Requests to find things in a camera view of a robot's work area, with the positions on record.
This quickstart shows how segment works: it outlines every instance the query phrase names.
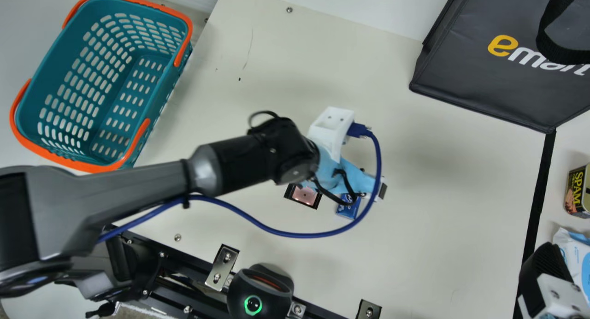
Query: orange basket handle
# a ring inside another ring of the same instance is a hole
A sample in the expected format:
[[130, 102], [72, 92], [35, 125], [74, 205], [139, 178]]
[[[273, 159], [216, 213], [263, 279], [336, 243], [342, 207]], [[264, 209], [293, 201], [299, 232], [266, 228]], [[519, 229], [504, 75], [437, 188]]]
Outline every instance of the orange basket handle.
[[23, 134], [21, 134], [21, 132], [17, 128], [17, 124], [15, 122], [17, 108], [18, 108], [18, 105], [21, 103], [21, 100], [23, 100], [23, 96], [25, 95], [25, 92], [27, 91], [27, 88], [30, 83], [31, 83], [31, 79], [27, 80], [27, 83], [25, 83], [23, 85], [23, 88], [21, 88], [20, 92], [17, 95], [17, 98], [14, 99], [14, 102], [12, 103], [12, 107], [10, 109], [10, 128], [11, 128], [14, 136], [17, 137], [17, 140], [24, 147], [30, 149], [31, 151], [33, 151], [34, 153], [37, 153], [38, 155], [44, 157], [45, 159], [51, 160], [55, 163], [59, 163], [63, 166], [67, 166], [69, 168], [73, 168], [73, 169], [81, 170], [81, 171], [85, 171], [85, 172], [92, 172], [92, 173], [113, 171], [113, 170], [119, 169], [120, 166], [124, 165], [124, 163], [127, 162], [129, 157], [131, 157], [131, 154], [133, 153], [133, 151], [135, 151], [135, 147], [139, 143], [139, 140], [143, 136], [143, 133], [145, 132], [145, 130], [147, 130], [148, 126], [150, 125], [150, 122], [151, 122], [150, 119], [149, 118], [144, 119], [141, 126], [139, 127], [139, 131], [137, 132], [137, 134], [135, 134], [135, 137], [133, 137], [133, 141], [131, 141], [131, 146], [129, 147], [129, 149], [127, 149], [127, 152], [125, 152], [125, 155], [122, 156], [121, 159], [119, 159], [118, 161], [116, 161], [115, 163], [112, 163], [110, 165], [93, 165], [93, 164], [82, 163], [80, 161], [72, 161], [70, 159], [60, 157], [59, 155], [51, 153], [50, 151], [48, 151], [48, 149], [40, 147], [39, 145], [37, 145], [37, 144], [33, 143], [32, 141], [28, 140], [27, 138], [25, 138], [23, 136]]
[[[63, 25], [61, 25], [62, 30], [65, 29], [65, 26], [70, 22], [70, 19], [72, 17], [74, 17], [74, 14], [76, 14], [76, 12], [78, 12], [78, 9], [86, 1], [87, 0], [79, 0], [78, 3], [76, 3], [76, 5], [74, 6], [74, 8], [72, 8], [72, 10], [70, 10], [70, 13], [68, 14], [68, 16], [65, 17], [65, 21], [64, 21]], [[182, 12], [177, 12], [174, 9], [166, 8], [166, 6], [162, 6], [160, 4], [150, 2], [148, 0], [126, 0], [126, 1], [141, 4], [142, 6], [149, 6], [150, 8], [160, 10], [161, 12], [166, 12], [167, 14], [171, 14], [171, 15], [178, 17], [179, 19], [182, 19], [183, 21], [185, 21], [186, 26], [188, 27], [188, 32], [186, 33], [186, 37], [183, 42], [183, 45], [178, 50], [177, 57], [174, 59], [174, 66], [178, 68], [181, 65], [181, 62], [183, 61], [183, 56], [184, 56], [185, 50], [190, 42], [190, 37], [192, 36], [192, 21], [190, 20], [190, 18], [188, 18], [188, 16], [186, 16]]]

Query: teal plastic basket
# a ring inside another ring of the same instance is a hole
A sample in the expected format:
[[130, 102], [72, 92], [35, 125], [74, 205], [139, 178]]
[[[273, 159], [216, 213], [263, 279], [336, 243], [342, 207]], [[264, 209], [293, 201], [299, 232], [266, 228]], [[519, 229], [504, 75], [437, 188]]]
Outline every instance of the teal plastic basket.
[[145, 0], [80, 0], [11, 110], [25, 147], [86, 172], [133, 166], [192, 52], [192, 23]]

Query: black shopping bag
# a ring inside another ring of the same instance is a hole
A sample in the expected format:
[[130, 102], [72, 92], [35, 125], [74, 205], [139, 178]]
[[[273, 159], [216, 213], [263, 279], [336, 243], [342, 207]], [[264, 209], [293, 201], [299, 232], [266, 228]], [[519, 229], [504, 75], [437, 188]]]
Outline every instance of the black shopping bag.
[[590, 0], [448, 0], [410, 89], [550, 133], [590, 109]]

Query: emart logo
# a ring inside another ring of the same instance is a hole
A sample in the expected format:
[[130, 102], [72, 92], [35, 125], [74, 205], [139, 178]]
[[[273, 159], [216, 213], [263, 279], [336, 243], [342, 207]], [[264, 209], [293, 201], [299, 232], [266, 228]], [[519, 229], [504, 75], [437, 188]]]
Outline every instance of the emart logo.
[[538, 68], [546, 70], [546, 71], [573, 71], [574, 75], [583, 76], [585, 75], [588, 69], [590, 69], [590, 65], [560, 65], [559, 63], [552, 63], [547, 61], [547, 59], [539, 52], [535, 52], [526, 47], [518, 47], [518, 40], [515, 38], [510, 37], [509, 35], [500, 34], [494, 38], [487, 45], [487, 50], [492, 55], [499, 56], [499, 57], [506, 57], [508, 56], [508, 60], [510, 61], [518, 61], [521, 65], [527, 65], [529, 62], [532, 61], [530, 64], [533, 68]]

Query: small blue box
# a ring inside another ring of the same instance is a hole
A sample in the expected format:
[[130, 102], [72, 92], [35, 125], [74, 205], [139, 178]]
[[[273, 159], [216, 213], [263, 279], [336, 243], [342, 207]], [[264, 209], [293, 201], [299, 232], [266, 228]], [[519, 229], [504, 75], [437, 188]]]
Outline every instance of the small blue box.
[[[343, 193], [340, 198], [347, 203], [352, 203], [352, 197], [347, 193]], [[354, 204], [350, 206], [338, 205], [338, 208], [336, 209], [336, 214], [339, 216], [343, 216], [344, 218], [348, 218], [350, 220], [356, 219], [356, 215], [359, 212], [360, 200], [361, 198], [358, 197]]]

